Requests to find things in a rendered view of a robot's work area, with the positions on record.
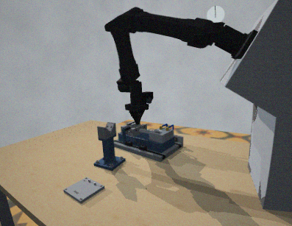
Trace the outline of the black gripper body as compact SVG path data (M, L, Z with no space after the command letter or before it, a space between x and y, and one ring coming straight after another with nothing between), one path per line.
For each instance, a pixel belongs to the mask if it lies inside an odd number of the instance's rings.
M142 93L131 93L130 94L131 103L125 105L125 110L131 110L131 111L148 110L149 104L144 104L144 105L141 104L141 94Z

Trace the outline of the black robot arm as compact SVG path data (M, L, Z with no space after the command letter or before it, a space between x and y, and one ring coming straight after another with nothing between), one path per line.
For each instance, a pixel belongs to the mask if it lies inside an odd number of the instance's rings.
M142 92L142 82L136 80L140 74L132 53L129 33L150 32L165 35L187 42L188 46L199 49L215 43L215 46L230 53L233 59L241 59L258 31L252 30L249 34L243 34L227 25L224 27L224 25L224 22L214 23L203 18L184 19L155 15L144 12L139 7L133 7L114 18L105 24L104 28L106 32L112 31L111 35L118 52L121 76L117 81L118 90L127 93L142 93L141 104L152 103L153 92Z

